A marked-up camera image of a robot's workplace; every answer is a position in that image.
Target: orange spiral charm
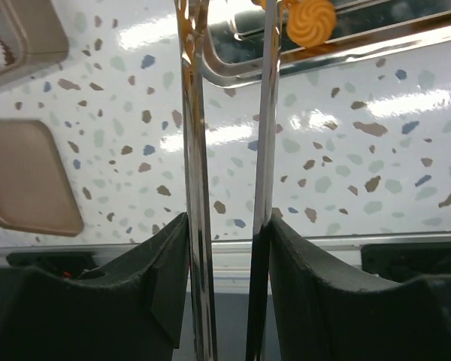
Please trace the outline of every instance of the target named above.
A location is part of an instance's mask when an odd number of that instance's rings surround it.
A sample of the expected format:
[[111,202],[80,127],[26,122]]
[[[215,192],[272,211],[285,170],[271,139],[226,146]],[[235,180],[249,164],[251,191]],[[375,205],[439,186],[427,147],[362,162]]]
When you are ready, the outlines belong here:
[[287,35],[297,45],[315,47],[331,37],[336,23],[336,11],[329,0],[303,0],[289,9]]
[[[265,3],[267,0],[261,0],[261,6],[265,10]],[[290,8],[292,4],[299,2],[299,0],[283,0],[283,8]]]

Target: speckled white surface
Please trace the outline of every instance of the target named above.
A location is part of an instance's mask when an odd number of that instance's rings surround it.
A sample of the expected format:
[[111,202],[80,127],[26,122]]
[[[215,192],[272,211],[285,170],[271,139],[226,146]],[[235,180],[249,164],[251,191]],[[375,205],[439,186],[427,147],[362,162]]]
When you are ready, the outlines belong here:
[[[186,209],[172,0],[53,3],[71,54],[0,117],[50,127],[86,229],[0,247],[143,241]],[[204,96],[212,234],[249,238],[259,85]],[[274,206],[302,235],[451,230],[451,42],[283,78],[278,117]]]

